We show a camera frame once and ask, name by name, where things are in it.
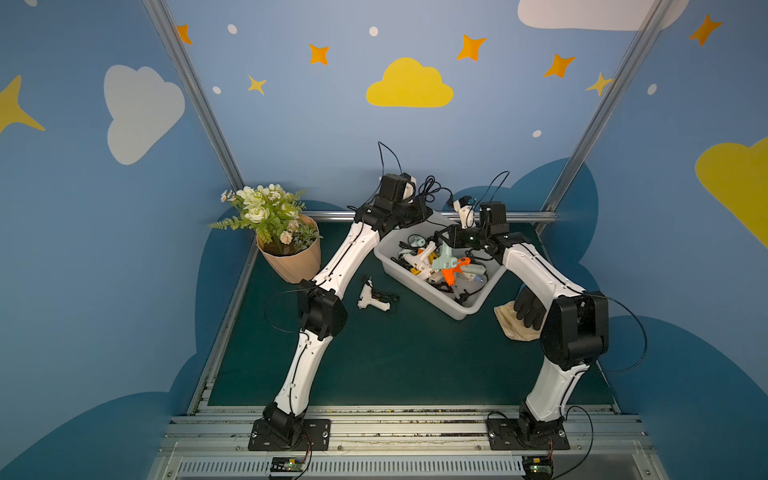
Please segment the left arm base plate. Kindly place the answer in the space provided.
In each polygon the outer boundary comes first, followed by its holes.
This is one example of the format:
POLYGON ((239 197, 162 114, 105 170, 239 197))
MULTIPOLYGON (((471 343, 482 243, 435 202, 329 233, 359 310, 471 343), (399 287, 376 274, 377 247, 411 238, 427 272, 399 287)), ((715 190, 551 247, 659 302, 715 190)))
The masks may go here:
POLYGON ((327 451, 332 422, 330 419, 304 419, 289 427, 272 426, 265 419, 254 422, 247 449, 249 451, 327 451))

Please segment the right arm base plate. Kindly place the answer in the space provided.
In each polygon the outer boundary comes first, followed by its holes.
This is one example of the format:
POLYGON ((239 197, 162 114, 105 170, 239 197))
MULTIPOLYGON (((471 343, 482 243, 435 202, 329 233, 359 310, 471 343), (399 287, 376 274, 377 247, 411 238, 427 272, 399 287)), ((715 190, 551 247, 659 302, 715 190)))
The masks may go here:
POLYGON ((563 422, 538 422, 528 418, 488 418, 487 435, 493 451, 569 450, 563 422))

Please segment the large mint glue gun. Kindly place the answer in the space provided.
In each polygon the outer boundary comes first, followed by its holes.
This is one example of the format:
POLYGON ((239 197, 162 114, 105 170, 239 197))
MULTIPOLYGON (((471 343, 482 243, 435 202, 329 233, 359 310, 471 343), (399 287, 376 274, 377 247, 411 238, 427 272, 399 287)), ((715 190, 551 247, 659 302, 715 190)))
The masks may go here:
POLYGON ((438 256, 431 261, 431 267, 441 271, 453 267, 458 259, 453 255, 453 248, 447 243, 442 243, 438 248, 438 256))

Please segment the small white orange glue gun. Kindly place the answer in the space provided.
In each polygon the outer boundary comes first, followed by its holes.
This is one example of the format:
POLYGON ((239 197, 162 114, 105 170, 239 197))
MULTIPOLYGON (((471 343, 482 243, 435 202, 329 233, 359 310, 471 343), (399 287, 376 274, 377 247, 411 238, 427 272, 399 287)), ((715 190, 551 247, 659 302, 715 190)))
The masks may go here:
POLYGON ((420 249, 418 252, 413 253, 411 251, 403 250, 401 252, 401 259, 408 264, 409 270, 417 265, 427 264, 431 266, 430 256, 435 252, 436 246, 431 242, 426 248, 420 249))

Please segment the yellow glue gun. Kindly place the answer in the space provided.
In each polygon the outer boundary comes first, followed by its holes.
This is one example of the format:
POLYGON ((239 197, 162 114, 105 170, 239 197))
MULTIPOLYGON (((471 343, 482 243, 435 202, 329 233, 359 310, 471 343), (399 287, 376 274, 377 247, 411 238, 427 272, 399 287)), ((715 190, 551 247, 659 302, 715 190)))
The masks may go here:
POLYGON ((421 264, 417 265, 416 267, 412 267, 410 271, 413 275, 422 280, 427 279, 434 273, 431 266, 427 264, 421 264))

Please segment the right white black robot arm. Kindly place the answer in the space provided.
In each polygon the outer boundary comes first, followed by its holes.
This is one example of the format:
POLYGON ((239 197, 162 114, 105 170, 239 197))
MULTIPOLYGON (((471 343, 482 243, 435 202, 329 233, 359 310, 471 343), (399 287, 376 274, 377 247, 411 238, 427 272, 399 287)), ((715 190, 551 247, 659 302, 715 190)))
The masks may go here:
POLYGON ((454 203, 461 225, 448 229, 448 244, 485 252, 523 283, 513 302, 514 318, 539 333, 544 353, 537 381, 519 408, 519 435, 532 443, 562 429, 578 381, 608 350, 608 300, 569 280, 524 235, 512 233, 504 203, 489 201, 479 208, 476 221, 467 196, 454 203))

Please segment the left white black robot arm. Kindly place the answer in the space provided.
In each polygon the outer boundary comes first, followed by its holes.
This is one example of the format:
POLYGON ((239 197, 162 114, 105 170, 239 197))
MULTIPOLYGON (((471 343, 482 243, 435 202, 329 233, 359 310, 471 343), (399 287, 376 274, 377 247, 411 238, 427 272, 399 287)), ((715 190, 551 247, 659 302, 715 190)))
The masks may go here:
POLYGON ((260 419, 283 445, 292 447, 304 435, 303 418, 313 381, 325 351, 346 323, 343 297, 363 260, 388 233, 422 223, 432 213, 414 177, 384 175, 377 193, 356 209, 354 222, 331 260, 314 278, 300 282, 296 351, 282 387, 260 419))

